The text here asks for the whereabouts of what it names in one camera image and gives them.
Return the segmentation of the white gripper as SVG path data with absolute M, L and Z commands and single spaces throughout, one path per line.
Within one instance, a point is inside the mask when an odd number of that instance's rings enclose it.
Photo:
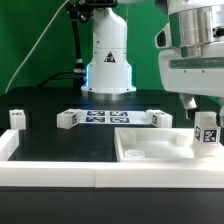
M 186 118 L 195 119 L 195 95 L 224 98 L 224 56 L 180 59 L 174 50 L 159 53 L 161 82 L 166 91 L 180 94 Z M 224 104 L 216 114 L 217 126 L 224 128 Z

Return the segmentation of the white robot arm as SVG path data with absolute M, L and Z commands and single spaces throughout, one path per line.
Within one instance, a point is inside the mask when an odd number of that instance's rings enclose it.
M 127 24 L 111 9 L 120 0 L 88 0 L 93 9 L 93 58 L 85 90 L 97 97 L 134 91 L 126 60 Z M 196 95 L 221 101 L 217 124 L 224 127 L 224 0 L 154 0 L 168 17 L 155 36 L 165 90 L 180 95 L 186 116 L 196 116 Z

